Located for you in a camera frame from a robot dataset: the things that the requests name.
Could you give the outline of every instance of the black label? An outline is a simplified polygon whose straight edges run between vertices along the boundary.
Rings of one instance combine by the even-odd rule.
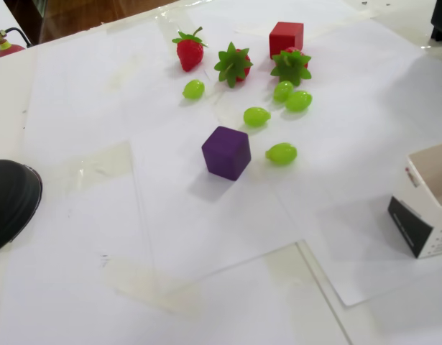
[[[390,213],[393,221],[395,221],[415,257],[418,257],[423,246],[425,246],[433,227],[411,212],[395,197],[392,197],[392,200],[390,201],[388,213]]]

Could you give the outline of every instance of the cable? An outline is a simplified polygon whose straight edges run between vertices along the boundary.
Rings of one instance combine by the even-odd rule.
[[[11,31],[18,31],[19,34],[21,35],[21,37],[23,38],[23,40],[26,42],[26,45],[28,48],[33,47],[34,45],[29,41],[29,39],[26,37],[26,35],[23,33],[23,31],[21,31],[20,29],[18,29],[17,27],[10,27],[9,29],[6,29],[5,32],[8,34]]]

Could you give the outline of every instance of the wooden floor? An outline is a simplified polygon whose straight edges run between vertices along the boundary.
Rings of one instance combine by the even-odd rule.
[[[47,0],[40,43],[56,40],[101,23],[149,11],[175,0]]]

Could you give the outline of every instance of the red object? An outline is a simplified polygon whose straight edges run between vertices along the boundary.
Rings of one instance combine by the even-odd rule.
[[[249,56],[248,56],[248,55],[246,56],[246,59],[247,59],[248,61],[251,61],[251,59],[249,59]],[[246,77],[249,75],[249,70],[250,70],[250,69],[251,69],[250,67],[244,69],[244,74],[245,74]],[[236,81],[244,81],[244,79],[241,79],[241,78],[236,77]]]
[[[270,32],[270,58],[280,54],[288,47],[302,50],[304,43],[304,24],[278,22]]]
[[[182,40],[178,43],[178,57],[180,65],[188,72],[203,59],[203,46],[192,40]]]
[[[299,50],[299,49],[296,48],[296,47],[288,47],[288,48],[285,49],[285,52],[295,52],[296,50]],[[305,56],[305,54],[303,52],[301,52],[300,50],[299,50],[299,53],[300,53],[300,55]]]
[[[0,58],[24,50],[20,45],[12,45],[7,40],[0,40]]]

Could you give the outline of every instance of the green grape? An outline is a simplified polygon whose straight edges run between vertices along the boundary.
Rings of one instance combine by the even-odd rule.
[[[190,81],[185,87],[183,95],[189,99],[199,99],[205,91],[205,84],[197,79]]]
[[[279,165],[286,165],[291,163],[298,156],[298,151],[295,147],[287,142],[276,144],[272,146],[265,153],[265,157]]]
[[[294,92],[286,101],[286,109],[289,111],[302,111],[312,103],[312,95],[307,91]]]
[[[287,100],[291,93],[293,93],[294,85],[290,81],[282,81],[275,86],[273,91],[273,99],[275,102],[283,103]]]
[[[270,119],[270,113],[258,106],[247,109],[243,115],[244,123],[252,127],[263,126],[268,119]]]

